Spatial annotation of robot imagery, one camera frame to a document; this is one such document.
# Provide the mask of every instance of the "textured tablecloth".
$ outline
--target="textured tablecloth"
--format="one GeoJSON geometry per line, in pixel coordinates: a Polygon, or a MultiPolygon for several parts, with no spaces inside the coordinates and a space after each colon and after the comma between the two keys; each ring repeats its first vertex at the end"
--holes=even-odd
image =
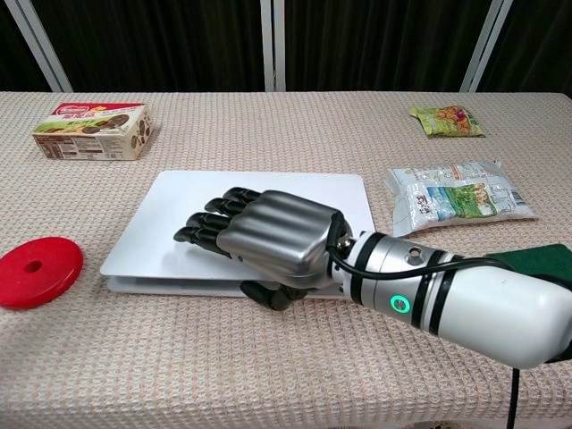
{"type": "MultiPolygon", "coordinates": [[[[99,267],[163,170],[361,174],[391,232],[386,170],[500,159],[536,222],[419,232],[467,256],[572,246],[572,101],[557,94],[0,93],[0,254],[60,235],[77,282],[0,309],[0,427],[332,427],[448,419],[503,427],[510,368],[351,302],[283,313],[246,299],[110,292],[99,267]],[[138,161],[48,160],[30,133],[64,101],[142,101],[159,129],[138,161]],[[485,139],[427,139],[412,105],[463,104],[485,139]]],[[[572,362],[523,371],[517,427],[572,422],[572,362]]]]}

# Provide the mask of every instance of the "black cable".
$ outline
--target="black cable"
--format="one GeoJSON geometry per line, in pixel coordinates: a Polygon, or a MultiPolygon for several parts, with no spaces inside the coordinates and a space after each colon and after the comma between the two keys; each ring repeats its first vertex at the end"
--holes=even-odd
{"type": "MultiPolygon", "coordinates": [[[[510,265],[505,264],[497,259],[491,259],[487,257],[469,257],[467,259],[461,259],[460,261],[444,262],[430,267],[425,266],[414,270],[407,270],[396,273],[377,273],[373,271],[358,270],[356,267],[351,266],[344,261],[344,258],[341,257],[340,251],[337,248],[337,240],[343,235],[342,231],[344,230],[344,227],[345,220],[343,218],[343,214],[341,212],[334,213],[332,215],[332,225],[328,231],[325,250],[330,255],[332,261],[335,262],[336,265],[338,265],[342,270],[352,275],[358,275],[364,279],[377,281],[399,280],[417,277],[419,275],[439,273],[442,271],[469,268],[472,266],[497,266],[505,270],[514,271],[510,265]]],[[[515,420],[517,418],[519,382],[520,370],[517,368],[512,368],[512,385],[510,388],[510,404],[509,415],[507,416],[507,429],[514,429],[515,427],[515,420]]]]}
{"type": "Polygon", "coordinates": [[[512,271],[509,265],[497,259],[490,259],[488,257],[468,257],[467,259],[461,259],[460,261],[443,262],[441,264],[424,266],[414,270],[398,271],[395,273],[378,273],[375,271],[358,270],[354,266],[351,266],[342,259],[339,254],[339,250],[334,246],[326,247],[326,251],[330,254],[333,262],[335,262],[336,265],[338,265],[342,270],[369,280],[388,281],[408,279],[411,277],[417,277],[419,275],[440,273],[441,271],[459,270],[462,268],[470,268],[474,266],[496,266],[512,271]]]}
{"type": "Polygon", "coordinates": [[[520,370],[512,368],[512,387],[510,388],[509,417],[507,418],[507,429],[514,429],[517,418],[518,405],[518,384],[520,382],[520,370]]]}

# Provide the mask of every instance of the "black curtain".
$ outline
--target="black curtain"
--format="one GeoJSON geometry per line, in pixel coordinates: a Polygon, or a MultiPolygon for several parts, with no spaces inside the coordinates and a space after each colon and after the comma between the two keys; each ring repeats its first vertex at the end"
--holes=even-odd
{"type": "Polygon", "coordinates": [[[75,91],[264,91],[258,0],[33,0],[75,91]]]}
{"type": "Polygon", "coordinates": [[[49,91],[46,78],[5,2],[0,2],[0,38],[0,91],[49,91]]]}
{"type": "Polygon", "coordinates": [[[572,97],[572,2],[514,0],[479,91],[572,97]]]}
{"type": "Polygon", "coordinates": [[[458,91],[491,0],[288,0],[288,90],[458,91]]]}

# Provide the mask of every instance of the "snack bag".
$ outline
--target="snack bag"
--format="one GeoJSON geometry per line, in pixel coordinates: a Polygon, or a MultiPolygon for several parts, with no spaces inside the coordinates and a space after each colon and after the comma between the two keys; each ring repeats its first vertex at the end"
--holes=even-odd
{"type": "Polygon", "coordinates": [[[427,137],[484,137],[475,117],[462,105],[442,109],[414,106],[409,113],[419,119],[427,137]]]}
{"type": "Polygon", "coordinates": [[[387,184],[396,195],[395,237],[435,226],[537,217],[496,163],[394,168],[387,184]]]}

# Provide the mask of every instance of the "robotic hand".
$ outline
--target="robotic hand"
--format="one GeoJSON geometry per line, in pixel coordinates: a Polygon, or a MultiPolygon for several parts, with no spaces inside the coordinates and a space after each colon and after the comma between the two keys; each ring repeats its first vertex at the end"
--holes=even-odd
{"type": "Polygon", "coordinates": [[[278,290],[241,284],[266,307],[283,310],[312,290],[339,284],[360,305],[514,368],[572,358],[572,289],[563,282],[380,232],[355,238],[340,211],[276,190],[233,188],[205,210],[174,239],[280,283],[278,290]]]}

